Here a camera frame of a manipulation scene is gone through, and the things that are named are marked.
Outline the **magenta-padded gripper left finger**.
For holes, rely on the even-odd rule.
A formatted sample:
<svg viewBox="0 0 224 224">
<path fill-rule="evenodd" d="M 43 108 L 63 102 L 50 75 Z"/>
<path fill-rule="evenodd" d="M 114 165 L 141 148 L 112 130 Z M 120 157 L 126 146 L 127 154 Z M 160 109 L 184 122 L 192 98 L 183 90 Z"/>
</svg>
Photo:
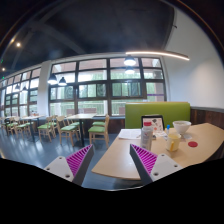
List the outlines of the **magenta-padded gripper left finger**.
<svg viewBox="0 0 224 224">
<path fill-rule="evenodd" d="M 93 155 L 90 144 L 67 157 L 57 157 L 44 170 L 81 186 Z"/>
</svg>

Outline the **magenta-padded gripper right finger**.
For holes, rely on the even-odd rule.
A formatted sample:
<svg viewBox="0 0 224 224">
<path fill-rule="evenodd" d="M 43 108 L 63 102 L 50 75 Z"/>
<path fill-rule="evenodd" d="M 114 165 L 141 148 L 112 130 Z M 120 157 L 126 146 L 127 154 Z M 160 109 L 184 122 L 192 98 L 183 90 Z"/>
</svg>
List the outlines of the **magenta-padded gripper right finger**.
<svg viewBox="0 0 224 224">
<path fill-rule="evenodd" d="M 130 155 L 144 185 L 182 169 L 178 163 L 166 154 L 156 155 L 134 144 L 130 145 Z"/>
</svg>

